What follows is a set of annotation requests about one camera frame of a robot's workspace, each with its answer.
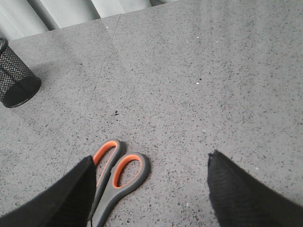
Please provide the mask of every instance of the scissors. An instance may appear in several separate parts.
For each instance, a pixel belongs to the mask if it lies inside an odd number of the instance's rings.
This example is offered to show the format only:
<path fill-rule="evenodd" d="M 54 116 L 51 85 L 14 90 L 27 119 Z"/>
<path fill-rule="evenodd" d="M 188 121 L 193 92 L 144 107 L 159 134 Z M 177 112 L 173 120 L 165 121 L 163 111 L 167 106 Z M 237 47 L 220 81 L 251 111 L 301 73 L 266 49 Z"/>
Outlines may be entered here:
<path fill-rule="evenodd" d="M 111 210 L 118 201 L 137 189 L 145 181 L 149 173 L 150 166 L 147 157 L 137 152 L 125 154 L 126 145 L 119 140 L 108 140 L 101 146 L 93 157 L 96 167 L 104 154 L 112 147 L 115 147 L 115 150 L 97 181 L 95 198 L 89 213 L 87 227 L 104 226 Z M 131 181 L 119 186 L 118 180 L 123 168 L 133 160 L 140 162 L 139 172 Z"/>

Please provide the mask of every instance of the gray scissor handle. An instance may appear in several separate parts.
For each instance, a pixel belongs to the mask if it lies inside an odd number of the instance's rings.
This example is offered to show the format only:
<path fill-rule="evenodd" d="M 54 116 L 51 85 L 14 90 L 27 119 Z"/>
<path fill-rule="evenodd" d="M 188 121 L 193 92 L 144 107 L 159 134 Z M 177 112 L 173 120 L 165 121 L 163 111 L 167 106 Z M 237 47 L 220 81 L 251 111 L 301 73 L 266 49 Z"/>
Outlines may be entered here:
<path fill-rule="evenodd" d="M 134 176 L 134 178 L 130 182 L 118 186 L 118 180 L 123 168 L 127 165 L 127 163 L 133 160 L 140 161 L 139 172 Z M 108 184 L 103 192 L 100 203 L 92 218 L 92 226 L 104 226 L 111 210 L 114 208 L 116 203 L 122 197 L 138 188 L 147 178 L 149 170 L 150 165 L 145 155 L 137 152 L 130 152 L 122 156 L 111 171 L 111 176 L 108 181 Z"/>
<path fill-rule="evenodd" d="M 99 179 L 99 182 L 97 183 L 96 193 L 95 193 L 95 199 L 91 206 L 91 210 L 89 213 L 88 220 L 91 220 L 95 210 L 97 209 L 97 206 L 99 204 L 99 201 L 103 195 L 103 192 L 105 190 L 106 184 L 108 183 L 108 180 L 110 178 L 110 172 L 111 169 L 114 167 L 114 165 L 117 163 L 119 158 L 125 154 L 126 152 L 126 144 L 119 141 L 119 140 L 108 140 L 106 141 L 101 148 L 96 152 L 96 154 L 93 157 L 94 164 L 97 166 L 100 159 L 105 155 L 105 153 L 111 149 L 112 147 L 115 147 L 114 152 L 110 156 L 108 162 L 106 163 L 106 166 L 101 174 L 101 177 Z"/>

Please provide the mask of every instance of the speckled surface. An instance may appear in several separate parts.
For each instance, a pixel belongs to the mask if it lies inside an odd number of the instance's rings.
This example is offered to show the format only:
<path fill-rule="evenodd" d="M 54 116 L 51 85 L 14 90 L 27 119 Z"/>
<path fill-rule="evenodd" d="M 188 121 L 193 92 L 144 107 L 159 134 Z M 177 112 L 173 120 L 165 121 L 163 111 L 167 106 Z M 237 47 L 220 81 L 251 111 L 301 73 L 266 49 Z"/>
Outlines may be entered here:
<path fill-rule="evenodd" d="M 218 227 L 215 148 L 303 205 L 302 11 L 299 0 L 180 0 L 11 42 L 42 87 L 0 108 L 0 215 L 110 138 L 152 169 L 107 226 Z"/>

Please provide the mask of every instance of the black mesh pen holder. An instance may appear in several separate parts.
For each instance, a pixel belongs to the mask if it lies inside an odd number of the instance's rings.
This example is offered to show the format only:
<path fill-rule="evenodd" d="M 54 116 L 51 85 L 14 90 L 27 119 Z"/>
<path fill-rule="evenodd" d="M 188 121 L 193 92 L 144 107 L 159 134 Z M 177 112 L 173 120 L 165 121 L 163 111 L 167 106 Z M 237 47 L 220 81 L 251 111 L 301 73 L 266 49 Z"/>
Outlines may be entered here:
<path fill-rule="evenodd" d="M 35 95 L 41 85 L 23 61 L 0 38 L 0 101 L 6 107 L 16 107 Z"/>

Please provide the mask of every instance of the gray speckled countertop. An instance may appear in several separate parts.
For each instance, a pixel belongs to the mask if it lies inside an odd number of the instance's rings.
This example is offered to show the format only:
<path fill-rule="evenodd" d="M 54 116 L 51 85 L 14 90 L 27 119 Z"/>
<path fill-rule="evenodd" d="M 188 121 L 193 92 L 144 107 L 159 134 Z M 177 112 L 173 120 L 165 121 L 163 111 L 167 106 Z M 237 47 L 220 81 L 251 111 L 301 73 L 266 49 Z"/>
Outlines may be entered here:
<path fill-rule="evenodd" d="M 152 170 L 108 226 L 218 227 L 215 148 L 303 205 L 302 12 L 300 0 L 180 0 L 10 42 L 42 86 L 0 107 L 0 215 L 111 138 Z"/>

